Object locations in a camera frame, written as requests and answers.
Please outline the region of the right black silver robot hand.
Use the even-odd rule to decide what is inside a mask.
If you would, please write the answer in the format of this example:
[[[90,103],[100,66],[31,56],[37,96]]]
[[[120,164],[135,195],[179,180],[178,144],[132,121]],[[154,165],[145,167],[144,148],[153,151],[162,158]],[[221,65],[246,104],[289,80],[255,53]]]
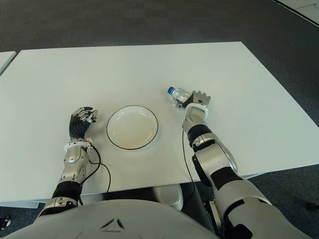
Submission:
[[[210,101],[211,101],[211,96],[208,96],[206,93],[203,93],[201,91],[192,91],[190,97],[188,97],[188,99],[183,103],[177,103],[176,107],[179,109],[180,108],[185,109],[191,103],[196,103],[204,107],[207,107]]]

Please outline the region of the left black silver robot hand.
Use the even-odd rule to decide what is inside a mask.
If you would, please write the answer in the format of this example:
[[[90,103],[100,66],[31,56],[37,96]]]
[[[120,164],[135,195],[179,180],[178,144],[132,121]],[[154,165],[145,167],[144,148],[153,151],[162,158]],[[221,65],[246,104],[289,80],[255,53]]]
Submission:
[[[84,139],[90,125],[96,122],[97,115],[98,110],[92,107],[80,107],[75,110],[69,122],[70,140]]]

